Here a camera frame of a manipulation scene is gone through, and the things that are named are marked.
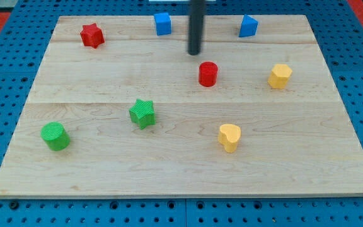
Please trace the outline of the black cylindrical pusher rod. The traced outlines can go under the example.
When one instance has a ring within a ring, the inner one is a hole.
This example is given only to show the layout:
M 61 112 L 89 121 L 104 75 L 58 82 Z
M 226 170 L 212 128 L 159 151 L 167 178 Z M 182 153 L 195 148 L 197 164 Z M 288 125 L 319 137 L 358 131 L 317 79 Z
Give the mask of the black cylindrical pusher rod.
M 201 51 L 202 33 L 204 29 L 205 0 L 191 0 L 188 21 L 188 45 L 189 55 L 198 55 Z

